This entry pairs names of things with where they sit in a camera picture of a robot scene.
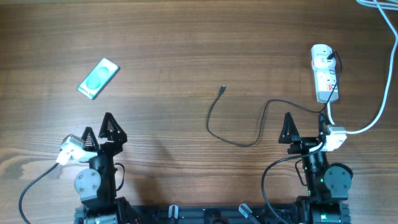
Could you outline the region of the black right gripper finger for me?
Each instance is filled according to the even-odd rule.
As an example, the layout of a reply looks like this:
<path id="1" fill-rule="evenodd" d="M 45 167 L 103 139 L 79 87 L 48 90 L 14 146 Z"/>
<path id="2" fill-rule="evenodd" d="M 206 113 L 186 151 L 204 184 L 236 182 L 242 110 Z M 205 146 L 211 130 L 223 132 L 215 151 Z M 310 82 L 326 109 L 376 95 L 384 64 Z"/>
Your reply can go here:
<path id="1" fill-rule="evenodd" d="M 318 114 L 318 130 L 319 135 L 318 139 L 320 142 L 325 142 L 326 136 L 329 135 L 329 127 L 328 125 L 331 124 L 327 116 L 321 112 Z"/>
<path id="2" fill-rule="evenodd" d="M 300 135 L 290 112 L 284 117 L 282 131 L 279 136 L 279 144 L 290 144 L 300 140 Z"/>

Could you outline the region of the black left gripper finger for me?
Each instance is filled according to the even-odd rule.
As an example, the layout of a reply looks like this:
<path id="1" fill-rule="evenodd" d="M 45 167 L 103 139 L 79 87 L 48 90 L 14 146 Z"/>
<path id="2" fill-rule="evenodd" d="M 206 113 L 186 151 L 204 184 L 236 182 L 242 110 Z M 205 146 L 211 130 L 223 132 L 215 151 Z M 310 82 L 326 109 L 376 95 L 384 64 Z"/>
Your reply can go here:
<path id="1" fill-rule="evenodd" d="M 83 149 L 89 152 L 97 152 L 99 149 L 99 144 L 96 140 L 95 134 L 91 127 L 86 127 L 82 136 L 82 140 L 84 140 Z"/>
<path id="2" fill-rule="evenodd" d="M 116 122 L 114 116 L 110 112 L 106 112 L 99 131 L 99 138 L 106 138 L 109 141 L 124 144 L 127 142 L 127 134 Z"/>

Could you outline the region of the teal screen smartphone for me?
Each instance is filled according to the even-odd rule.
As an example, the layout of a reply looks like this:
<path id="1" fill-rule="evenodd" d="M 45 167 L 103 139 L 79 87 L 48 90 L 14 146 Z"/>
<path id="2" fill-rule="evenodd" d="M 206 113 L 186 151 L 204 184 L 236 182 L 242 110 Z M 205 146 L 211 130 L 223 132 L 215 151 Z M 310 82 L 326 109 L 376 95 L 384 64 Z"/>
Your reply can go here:
<path id="1" fill-rule="evenodd" d="M 102 58 L 78 85 L 77 90 L 89 99 L 94 100 L 118 71 L 118 65 Z"/>

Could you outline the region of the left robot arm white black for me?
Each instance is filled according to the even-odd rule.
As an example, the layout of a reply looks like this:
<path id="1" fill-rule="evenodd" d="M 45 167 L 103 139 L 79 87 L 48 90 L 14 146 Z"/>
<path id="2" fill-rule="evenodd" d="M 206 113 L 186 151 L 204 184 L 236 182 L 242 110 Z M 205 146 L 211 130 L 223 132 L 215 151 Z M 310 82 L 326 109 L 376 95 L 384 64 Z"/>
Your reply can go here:
<path id="1" fill-rule="evenodd" d="M 107 141 L 98 144 L 90 127 L 82 135 L 83 140 L 90 143 L 83 149 L 92 152 L 94 156 L 87 160 L 89 168 L 75 178 L 74 187 L 83 206 L 75 210 L 74 224 L 139 223 L 139 215 L 130 203 L 124 197 L 118 198 L 116 194 L 122 188 L 122 185 L 116 185 L 116 166 L 122 164 L 115 164 L 113 157 L 123 151 L 127 134 L 114 116 L 107 112 L 98 137 L 106 138 Z"/>

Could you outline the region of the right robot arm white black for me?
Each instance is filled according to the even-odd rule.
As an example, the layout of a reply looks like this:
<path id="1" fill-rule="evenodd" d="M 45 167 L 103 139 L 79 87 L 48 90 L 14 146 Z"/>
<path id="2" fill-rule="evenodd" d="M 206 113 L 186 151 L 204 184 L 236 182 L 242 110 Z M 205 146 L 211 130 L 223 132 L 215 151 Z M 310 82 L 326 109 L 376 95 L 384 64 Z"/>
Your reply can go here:
<path id="1" fill-rule="evenodd" d="M 292 115 L 285 114 L 279 137 L 280 144 L 289 144 L 287 152 L 302 156 L 302 167 L 308 189 L 307 196 L 299 196 L 291 215 L 284 215 L 291 223 L 351 223 L 349 206 L 345 204 L 351 188 L 353 171 L 342 163 L 327 161 L 326 154 L 339 148 L 346 140 L 346 130 L 331 124 L 323 114 L 318 116 L 317 137 L 301 137 Z"/>

